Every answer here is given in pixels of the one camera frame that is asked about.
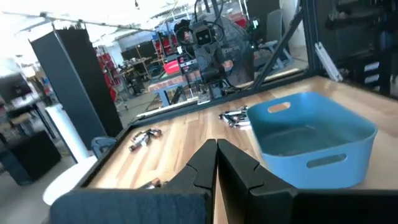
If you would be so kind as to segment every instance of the black metal frame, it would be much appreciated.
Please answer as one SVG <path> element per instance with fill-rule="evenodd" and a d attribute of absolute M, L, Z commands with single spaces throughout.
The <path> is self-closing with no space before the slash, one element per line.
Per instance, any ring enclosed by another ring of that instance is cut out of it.
<path fill-rule="evenodd" d="M 164 121 L 167 119 L 172 119 L 177 116 L 182 116 L 185 114 L 189 114 L 195 111 L 203 110 L 212 106 L 220 105 L 222 103 L 226 103 L 229 101 L 237 100 L 246 96 L 254 95 L 256 93 L 260 93 L 262 91 L 270 90 L 273 88 L 277 88 L 283 85 L 288 85 L 293 82 L 297 82 L 306 78 L 313 77 L 320 71 L 321 65 L 320 61 L 317 58 L 315 53 L 315 43 L 319 42 L 318 39 L 318 31 L 317 31 L 317 22 L 316 22 L 316 4 L 317 1 L 314 0 L 301 0 L 301 9 L 293 18 L 290 23 L 290 29 L 285 33 L 282 40 L 280 40 L 278 46 L 275 49 L 275 53 L 273 54 L 270 62 L 266 64 L 261 74 L 258 75 L 256 80 L 253 83 L 252 88 L 247 90 L 243 90 L 231 95 L 228 95 L 223 98 L 218 98 L 210 101 L 209 103 L 205 103 L 202 105 L 188 105 L 183 108 L 179 108 L 176 110 L 164 112 L 161 114 L 153 115 L 153 116 L 145 116 L 139 119 L 134 120 L 129 126 L 123 129 L 119 135 L 116 137 L 118 140 L 116 145 L 112 147 L 110 150 L 104 153 L 104 155 L 98 160 L 98 162 L 88 171 L 88 173 L 79 181 L 76 185 L 76 188 L 87 187 L 90 182 L 95 178 L 96 174 L 102 169 L 102 167 L 106 164 L 108 159 L 113 155 L 116 149 L 120 146 L 121 142 L 127 135 L 131 132 L 131 130 L 158 123 L 160 121 Z M 299 26 L 299 24 L 303 21 L 306 45 L 307 45 L 307 53 L 308 53 L 308 69 L 304 71 L 299 71 L 296 73 L 292 73 L 290 75 L 284 76 L 282 78 L 273 79 L 271 81 L 264 82 L 265 77 L 268 75 L 269 71 L 272 68 L 272 61 L 276 61 L 276 59 L 281 55 L 282 50 L 286 48 L 288 41 L 292 37 L 294 31 Z"/>

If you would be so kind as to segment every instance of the blue plastic bin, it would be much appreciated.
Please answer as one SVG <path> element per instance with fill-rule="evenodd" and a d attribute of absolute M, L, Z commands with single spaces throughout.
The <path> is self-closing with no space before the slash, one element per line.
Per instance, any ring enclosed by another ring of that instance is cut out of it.
<path fill-rule="evenodd" d="M 293 186 L 339 189 L 364 179 L 377 127 L 338 103 L 298 93 L 252 106 L 248 118 L 269 170 Z"/>

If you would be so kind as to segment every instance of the office chair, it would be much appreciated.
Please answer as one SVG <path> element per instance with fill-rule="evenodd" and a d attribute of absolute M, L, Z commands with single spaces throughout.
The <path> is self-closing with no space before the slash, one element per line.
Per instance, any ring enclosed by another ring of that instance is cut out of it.
<path fill-rule="evenodd" d="M 262 51 L 260 54 L 260 60 L 255 62 L 255 67 L 261 67 L 265 65 L 267 61 L 272 57 L 272 54 L 275 52 L 275 47 L 278 42 L 282 39 L 282 35 L 284 34 L 284 24 L 282 18 L 283 12 L 281 9 L 277 9 L 272 11 L 267 16 L 267 34 L 266 34 L 266 43 L 261 44 L 259 48 L 264 49 L 266 51 Z M 293 62 L 292 56 L 288 53 L 287 49 L 283 50 L 282 58 L 278 58 L 276 64 L 274 66 L 274 71 L 283 69 L 289 63 Z"/>

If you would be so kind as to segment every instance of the wooden table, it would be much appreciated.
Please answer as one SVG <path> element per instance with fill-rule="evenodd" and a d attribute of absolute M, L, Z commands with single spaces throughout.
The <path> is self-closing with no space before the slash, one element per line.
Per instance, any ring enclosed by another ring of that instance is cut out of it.
<path fill-rule="evenodd" d="M 224 138 L 260 161 L 259 148 L 251 130 L 228 127 L 218 115 L 242 105 L 280 98 L 303 91 L 317 91 L 357 114 L 371 120 L 379 127 L 374 141 L 369 170 L 358 189 L 398 189 L 398 103 L 364 90 L 313 77 L 291 85 L 241 98 L 206 110 L 186 114 L 168 121 L 132 131 L 119 149 L 109 158 L 103 169 L 88 187 L 133 189 L 159 177 L 170 180 L 184 167 L 195 150 L 206 139 Z M 138 131 L 157 127 L 163 130 L 161 139 L 151 142 L 147 149 L 130 152 L 129 139 Z M 220 185 L 216 186 L 215 223 L 227 223 Z"/>

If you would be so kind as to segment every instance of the bin handle cutout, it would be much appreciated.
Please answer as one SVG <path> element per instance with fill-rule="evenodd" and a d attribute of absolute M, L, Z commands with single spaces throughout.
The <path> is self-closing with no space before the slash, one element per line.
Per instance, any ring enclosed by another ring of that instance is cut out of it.
<path fill-rule="evenodd" d="M 336 162 L 342 162 L 346 158 L 347 158 L 347 155 L 345 153 L 334 155 L 334 156 L 326 156 L 326 157 L 323 157 L 320 159 L 314 159 L 314 160 L 308 161 L 307 167 L 314 168 L 314 167 L 325 166 L 325 165 L 336 163 Z"/>
<path fill-rule="evenodd" d="M 280 111 L 287 110 L 289 108 L 290 108 L 290 103 L 289 102 L 279 103 L 277 105 L 268 107 L 268 113 L 277 113 L 277 112 L 280 112 Z"/>

